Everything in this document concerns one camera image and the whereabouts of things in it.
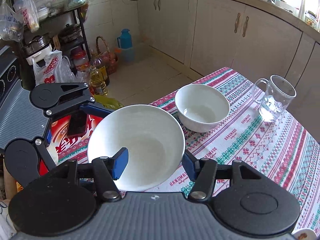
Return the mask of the black smartphone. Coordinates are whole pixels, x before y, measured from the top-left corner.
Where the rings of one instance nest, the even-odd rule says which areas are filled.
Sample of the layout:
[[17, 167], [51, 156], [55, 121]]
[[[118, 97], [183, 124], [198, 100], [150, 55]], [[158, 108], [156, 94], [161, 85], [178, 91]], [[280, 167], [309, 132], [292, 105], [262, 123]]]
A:
[[88, 115], [83, 111], [78, 111], [71, 115], [69, 120], [67, 136], [81, 137], [87, 132]]

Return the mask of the yellow cooking oil bottle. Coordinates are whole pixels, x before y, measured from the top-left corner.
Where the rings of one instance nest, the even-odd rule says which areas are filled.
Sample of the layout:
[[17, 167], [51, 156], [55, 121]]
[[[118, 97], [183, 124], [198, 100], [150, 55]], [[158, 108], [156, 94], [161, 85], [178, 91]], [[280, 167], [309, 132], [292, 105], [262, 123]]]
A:
[[107, 96], [108, 90], [106, 83], [101, 72], [96, 68], [96, 66], [91, 66], [90, 71], [90, 82], [93, 88], [93, 91], [96, 95], [105, 95]]

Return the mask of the blue thermos jug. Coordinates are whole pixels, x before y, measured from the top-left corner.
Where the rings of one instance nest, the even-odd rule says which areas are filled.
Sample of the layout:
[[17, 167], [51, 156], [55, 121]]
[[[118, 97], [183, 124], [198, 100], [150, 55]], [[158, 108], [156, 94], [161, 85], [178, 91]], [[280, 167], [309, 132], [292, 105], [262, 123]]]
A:
[[132, 45], [132, 37], [129, 29], [123, 29], [121, 35], [117, 37], [118, 47], [121, 49], [130, 49]]

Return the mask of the red snack package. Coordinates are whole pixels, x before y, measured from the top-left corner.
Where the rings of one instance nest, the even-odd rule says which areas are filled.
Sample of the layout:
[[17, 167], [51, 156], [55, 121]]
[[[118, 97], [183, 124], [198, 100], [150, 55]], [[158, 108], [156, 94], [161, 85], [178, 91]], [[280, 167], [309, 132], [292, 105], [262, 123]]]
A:
[[47, 147], [51, 158], [56, 166], [68, 159], [76, 159], [78, 164], [88, 163], [87, 146], [89, 138], [102, 118], [89, 115], [86, 133], [83, 136], [69, 137], [67, 130], [71, 116], [66, 116], [52, 123], [52, 139]]

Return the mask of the wicker basket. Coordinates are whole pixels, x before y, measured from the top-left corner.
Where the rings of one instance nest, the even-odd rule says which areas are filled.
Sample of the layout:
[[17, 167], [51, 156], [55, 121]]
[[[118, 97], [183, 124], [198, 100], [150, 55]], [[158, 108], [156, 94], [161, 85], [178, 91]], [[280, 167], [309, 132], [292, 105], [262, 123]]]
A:
[[[105, 46], [105, 51], [102, 52], [100, 47], [99, 47], [99, 40], [102, 40], [104, 46]], [[103, 63], [105, 64], [106, 71], [108, 75], [111, 75], [117, 71], [118, 68], [118, 57], [116, 53], [110, 51], [110, 48], [105, 41], [105, 39], [102, 36], [97, 36], [96, 38], [96, 49], [97, 49], [97, 54], [98, 56], [102, 59]]]

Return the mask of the red white plastic bag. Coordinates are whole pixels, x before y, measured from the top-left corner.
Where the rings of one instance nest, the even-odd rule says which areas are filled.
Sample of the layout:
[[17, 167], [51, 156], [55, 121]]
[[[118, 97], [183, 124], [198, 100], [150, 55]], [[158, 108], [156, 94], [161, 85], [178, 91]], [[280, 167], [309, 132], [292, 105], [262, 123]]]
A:
[[40, 85], [42, 83], [61, 83], [61, 70], [62, 63], [62, 52], [59, 50], [51, 51], [45, 58], [44, 67], [40, 67], [34, 59], [33, 71], [35, 76], [35, 85]]

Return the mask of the small white bowl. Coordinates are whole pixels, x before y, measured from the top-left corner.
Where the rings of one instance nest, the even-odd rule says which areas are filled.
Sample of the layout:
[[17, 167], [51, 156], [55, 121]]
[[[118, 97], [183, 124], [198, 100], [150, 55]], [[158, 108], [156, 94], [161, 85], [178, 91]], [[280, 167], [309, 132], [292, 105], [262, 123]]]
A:
[[181, 123], [189, 130], [206, 133], [229, 115], [230, 105], [217, 89], [203, 84], [189, 84], [175, 94], [175, 105]]

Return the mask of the white plate with fruit print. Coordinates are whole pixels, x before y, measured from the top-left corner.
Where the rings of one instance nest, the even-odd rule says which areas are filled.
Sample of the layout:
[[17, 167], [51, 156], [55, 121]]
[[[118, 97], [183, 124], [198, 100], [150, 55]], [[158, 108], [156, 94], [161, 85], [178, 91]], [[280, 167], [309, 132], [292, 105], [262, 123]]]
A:
[[302, 228], [292, 232], [293, 237], [297, 240], [316, 240], [317, 235], [314, 230], [310, 228]]

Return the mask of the hanging clear plastic bag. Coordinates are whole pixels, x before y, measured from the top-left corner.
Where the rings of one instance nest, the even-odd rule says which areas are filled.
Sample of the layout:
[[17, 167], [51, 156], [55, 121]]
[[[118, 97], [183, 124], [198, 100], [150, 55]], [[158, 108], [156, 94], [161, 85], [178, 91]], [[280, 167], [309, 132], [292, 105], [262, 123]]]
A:
[[25, 25], [32, 33], [39, 30], [39, 16], [34, 0], [17, 0], [14, 4], [14, 8], [23, 16]]

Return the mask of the clear glass mug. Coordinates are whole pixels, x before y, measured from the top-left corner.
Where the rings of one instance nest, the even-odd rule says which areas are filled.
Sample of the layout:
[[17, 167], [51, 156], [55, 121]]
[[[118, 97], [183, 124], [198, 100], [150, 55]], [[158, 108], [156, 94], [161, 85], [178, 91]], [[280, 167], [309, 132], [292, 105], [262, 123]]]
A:
[[[261, 99], [255, 96], [260, 83], [266, 85]], [[252, 100], [259, 105], [259, 114], [266, 122], [275, 122], [287, 109], [297, 92], [293, 85], [279, 75], [271, 75], [269, 79], [260, 78], [252, 87]]]

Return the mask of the large white bowl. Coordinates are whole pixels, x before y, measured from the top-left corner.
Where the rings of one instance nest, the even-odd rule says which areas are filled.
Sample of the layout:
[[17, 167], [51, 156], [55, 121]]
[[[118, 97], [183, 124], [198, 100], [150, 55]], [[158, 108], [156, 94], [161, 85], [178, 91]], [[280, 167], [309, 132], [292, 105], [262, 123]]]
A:
[[116, 186], [121, 191], [145, 191], [166, 181], [178, 168], [185, 138], [178, 121], [151, 105], [118, 109], [99, 122], [90, 136], [88, 161], [112, 157], [122, 147], [129, 161]]

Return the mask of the black cooking pot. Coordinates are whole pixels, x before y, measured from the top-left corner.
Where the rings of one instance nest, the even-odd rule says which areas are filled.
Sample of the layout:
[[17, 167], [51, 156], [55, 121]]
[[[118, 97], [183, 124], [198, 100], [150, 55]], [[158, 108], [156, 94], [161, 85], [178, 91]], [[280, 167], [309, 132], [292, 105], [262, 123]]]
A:
[[59, 39], [68, 43], [76, 40], [80, 36], [80, 24], [66, 24], [65, 28], [58, 34]]

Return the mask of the black metal shelf rack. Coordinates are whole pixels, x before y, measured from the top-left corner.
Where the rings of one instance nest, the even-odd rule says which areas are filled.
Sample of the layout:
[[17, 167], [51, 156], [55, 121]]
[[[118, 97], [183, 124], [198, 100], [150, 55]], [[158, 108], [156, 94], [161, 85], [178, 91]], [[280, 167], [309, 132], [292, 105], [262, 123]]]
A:
[[[18, 0], [9, 0], [10, 6], [13, 6]], [[47, 5], [53, 0], [34, 0], [36, 5]], [[47, 16], [40, 21], [40, 28], [35, 35], [41, 33], [51, 33], [52, 35], [58, 34], [68, 23], [80, 24], [81, 35], [73, 42], [61, 44], [63, 51], [67, 52], [76, 46], [80, 46], [86, 51], [87, 55], [90, 55], [89, 47], [87, 43], [87, 37], [84, 28], [84, 18], [81, 14], [80, 8], [74, 8], [72, 10], [62, 10], [54, 16]]]

